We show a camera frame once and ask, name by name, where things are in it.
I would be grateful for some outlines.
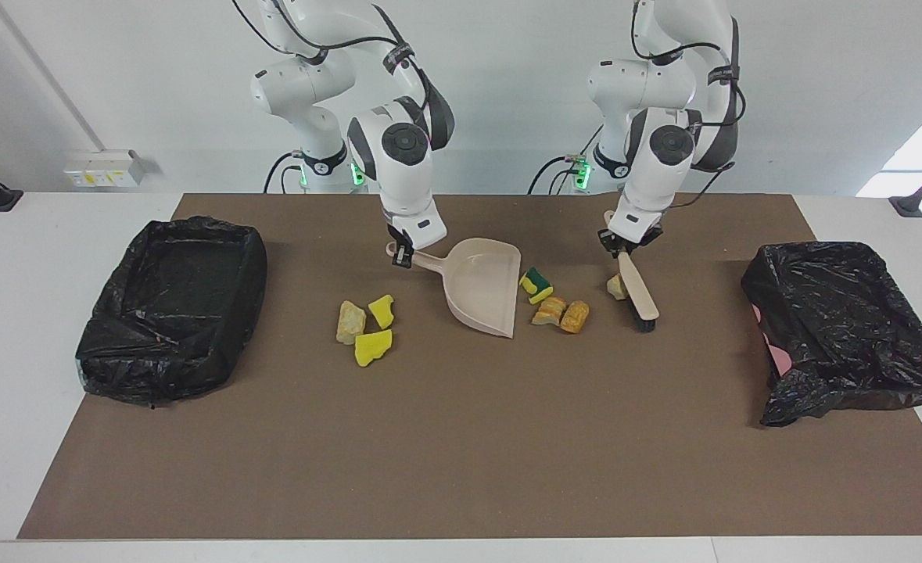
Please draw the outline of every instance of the white table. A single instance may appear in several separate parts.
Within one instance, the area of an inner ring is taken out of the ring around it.
[[[922,561],[916,537],[14,541],[81,402],[70,375],[99,289],[132,236],[168,220],[179,197],[27,193],[0,213],[0,561]],[[797,202],[818,239],[873,246],[922,320],[922,221],[879,199]]]

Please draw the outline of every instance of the black plastic bag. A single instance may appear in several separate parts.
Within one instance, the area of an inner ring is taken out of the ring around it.
[[[870,246],[763,246],[742,289],[770,345],[790,356],[789,370],[773,361],[761,424],[922,405],[922,324]]]
[[[263,306],[254,228],[151,221],[110,275],[75,359],[85,391],[156,406],[224,384]]]

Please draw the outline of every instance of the white robotic arm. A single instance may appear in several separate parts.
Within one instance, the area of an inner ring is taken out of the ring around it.
[[[388,15],[361,0],[258,0],[265,35],[276,50],[295,57],[261,70],[253,98],[285,118],[303,140],[304,172],[312,192],[348,192],[350,153],[378,182],[389,231],[403,247],[397,266],[432,245],[447,230],[432,202],[432,161],[454,132],[454,115],[414,51]],[[393,39],[386,37],[392,33]],[[331,111],[317,106],[356,83],[350,58],[336,49],[357,47],[379,57],[404,96],[350,121],[350,146]]]
[[[601,61],[589,78],[604,117],[590,187],[622,193],[602,238],[615,255],[660,235],[658,222],[690,168],[722,170],[738,142],[739,29],[725,0],[635,0],[632,43],[643,61]],[[703,114],[687,108],[697,86],[682,60],[687,49],[711,69]]]

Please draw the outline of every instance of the brown table surface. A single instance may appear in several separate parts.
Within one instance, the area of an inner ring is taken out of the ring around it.
[[[614,205],[438,198],[450,235],[432,253],[506,240],[593,307],[566,335],[529,325],[521,293],[510,340],[455,321],[435,274],[389,265],[375,197],[187,195],[175,217],[267,242],[253,341],[203,398],[86,396],[20,538],[922,535],[912,411],[756,423],[767,360],[739,279],[764,243],[813,238],[793,199],[672,211],[635,253],[662,311],[650,335],[605,292],[596,231]],[[383,293],[395,346],[359,368],[335,341],[339,303]]]

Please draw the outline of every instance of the green light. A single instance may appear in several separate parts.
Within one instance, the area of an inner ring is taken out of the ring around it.
[[[586,186],[589,185],[589,175],[593,171],[593,167],[589,163],[583,163],[582,167],[579,168],[579,175],[576,176],[576,188],[585,190]]]
[[[360,172],[360,167],[356,163],[350,163],[350,168],[353,170],[353,185],[362,185],[367,178],[364,178],[363,172]]]

